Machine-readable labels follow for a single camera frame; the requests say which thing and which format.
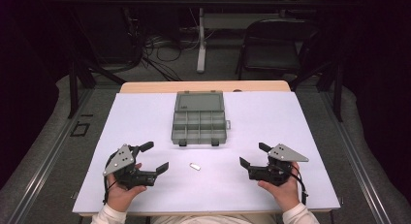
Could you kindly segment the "person's right hand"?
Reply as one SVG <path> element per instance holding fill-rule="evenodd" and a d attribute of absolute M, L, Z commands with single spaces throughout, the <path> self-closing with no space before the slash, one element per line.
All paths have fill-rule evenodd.
<path fill-rule="evenodd" d="M 275 186 L 263 180 L 259 180 L 258 185 L 270 193 L 283 212 L 294 208 L 300 203 L 298 181 L 292 176 L 280 186 Z"/>

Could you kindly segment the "person's torso light clothing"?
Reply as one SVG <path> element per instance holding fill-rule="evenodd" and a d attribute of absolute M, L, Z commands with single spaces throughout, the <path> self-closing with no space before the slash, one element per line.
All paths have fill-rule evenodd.
<path fill-rule="evenodd" d="M 187 215 L 152 217 L 151 224 L 279 224 L 269 214 Z"/>

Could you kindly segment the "grey plastic compartment box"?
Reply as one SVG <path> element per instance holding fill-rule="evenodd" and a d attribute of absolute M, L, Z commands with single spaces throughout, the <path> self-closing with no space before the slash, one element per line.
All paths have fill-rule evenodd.
<path fill-rule="evenodd" d="M 179 146 L 227 141 L 229 129 L 222 91 L 181 91 L 174 105 L 172 141 Z"/>

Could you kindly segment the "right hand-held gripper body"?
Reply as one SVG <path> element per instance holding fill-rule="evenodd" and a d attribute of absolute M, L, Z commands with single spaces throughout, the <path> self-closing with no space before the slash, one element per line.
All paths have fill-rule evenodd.
<path fill-rule="evenodd" d="M 308 162 L 309 159 L 294 151 L 285 144 L 278 144 L 266 152 L 268 164 L 266 166 L 251 166 L 247 170 L 253 180 L 263 180 L 275 186 L 284 184 L 292 176 L 293 162 Z"/>

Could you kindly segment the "person's left hand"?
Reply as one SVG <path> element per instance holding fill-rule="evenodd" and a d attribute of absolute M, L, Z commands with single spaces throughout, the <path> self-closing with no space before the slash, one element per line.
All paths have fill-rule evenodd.
<path fill-rule="evenodd" d="M 126 212 L 133 200 L 146 190 L 143 185 L 128 189 L 117 183 L 113 174 L 107 175 L 107 183 L 109 185 L 107 205 L 118 212 Z"/>

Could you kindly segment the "black horizontal frame bar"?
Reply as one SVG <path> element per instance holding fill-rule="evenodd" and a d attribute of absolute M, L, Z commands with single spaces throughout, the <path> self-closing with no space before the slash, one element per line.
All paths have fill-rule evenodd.
<path fill-rule="evenodd" d="M 113 5 L 142 6 L 154 8 L 194 7 L 194 8 L 269 8 L 278 9 L 347 9 L 359 8 L 361 2 L 333 2 L 324 0 L 285 1 L 285 0 L 47 0 L 55 5 Z"/>

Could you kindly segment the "black metal stand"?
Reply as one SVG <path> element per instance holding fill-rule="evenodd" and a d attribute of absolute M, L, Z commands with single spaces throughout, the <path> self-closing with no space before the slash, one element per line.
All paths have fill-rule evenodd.
<path fill-rule="evenodd" d="M 321 76 L 316 84 L 319 91 L 328 91 L 333 84 L 332 112 L 339 122 L 342 122 L 341 116 L 341 96 L 343 85 L 344 66 L 342 62 L 327 61 L 322 65 L 301 72 L 294 80 L 289 82 L 292 91 L 296 91 L 298 86 L 305 80 L 321 73 Z"/>
<path fill-rule="evenodd" d="M 107 71 L 101 66 L 91 62 L 87 59 L 76 60 L 72 63 L 69 69 L 69 84 L 70 84 L 70 113 L 69 118 L 72 118 L 76 112 L 79 110 L 79 87 L 78 81 L 86 89 L 93 89 L 96 85 L 92 73 L 96 72 L 97 74 L 103 75 L 109 80 L 114 81 L 115 83 L 122 85 L 126 80 L 121 79 L 120 77 L 114 75 L 113 73 Z"/>

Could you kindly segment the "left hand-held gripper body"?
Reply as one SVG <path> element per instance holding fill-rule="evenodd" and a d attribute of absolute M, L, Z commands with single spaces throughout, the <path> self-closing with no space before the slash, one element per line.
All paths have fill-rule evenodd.
<path fill-rule="evenodd" d="M 139 145 L 124 144 L 110 156 L 103 176 L 113 174 L 116 182 L 128 189 L 139 185 L 153 186 L 159 174 L 156 171 L 141 171 L 136 168 L 136 158 L 139 153 Z"/>

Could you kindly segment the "white-legged desk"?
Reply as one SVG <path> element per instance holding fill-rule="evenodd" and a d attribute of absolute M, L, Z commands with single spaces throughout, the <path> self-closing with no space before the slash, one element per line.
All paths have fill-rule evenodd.
<path fill-rule="evenodd" d="M 207 29 L 245 29 L 255 20 L 263 17 L 278 17 L 278 14 L 234 14 L 234 13 L 207 13 L 203 8 L 199 9 L 199 54 L 197 72 L 203 73 L 206 68 L 206 34 Z"/>

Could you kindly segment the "black folding chair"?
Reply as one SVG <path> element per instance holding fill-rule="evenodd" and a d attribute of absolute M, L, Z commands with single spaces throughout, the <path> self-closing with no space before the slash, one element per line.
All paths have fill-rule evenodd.
<path fill-rule="evenodd" d="M 273 72 L 279 76 L 301 72 L 320 35 L 312 22 L 300 19 L 262 19 L 244 34 L 236 74 L 243 71 Z"/>

